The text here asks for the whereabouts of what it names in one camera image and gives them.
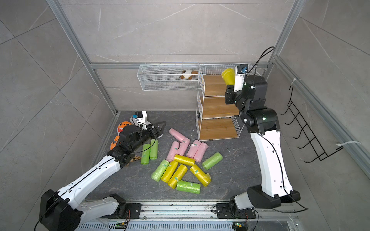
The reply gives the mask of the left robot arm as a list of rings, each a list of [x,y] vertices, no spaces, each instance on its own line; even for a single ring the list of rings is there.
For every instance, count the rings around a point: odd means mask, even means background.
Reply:
[[[127,166],[146,142],[163,135],[166,122],[126,125],[116,145],[94,167],[57,191],[46,191],[40,200],[38,223],[49,231],[74,231],[96,218],[123,218],[126,200],[111,194],[101,200],[84,199],[111,175]]]

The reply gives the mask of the yellow roll horizontal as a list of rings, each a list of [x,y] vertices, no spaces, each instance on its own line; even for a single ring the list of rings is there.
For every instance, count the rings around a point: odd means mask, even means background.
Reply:
[[[195,164],[195,160],[189,157],[181,156],[181,155],[175,155],[174,161],[177,161],[180,164],[187,165],[187,166],[193,166]]]

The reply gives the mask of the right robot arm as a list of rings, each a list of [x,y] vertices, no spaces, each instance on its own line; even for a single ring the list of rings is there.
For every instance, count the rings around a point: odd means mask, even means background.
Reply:
[[[267,88],[266,80],[257,75],[237,74],[234,83],[227,84],[225,102],[239,110],[255,145],[262,177],[261,184],[231,198],[229,206],[234,217],[255,208],[274,209],[301,199],[286,173],[277,113],[265,106]]]

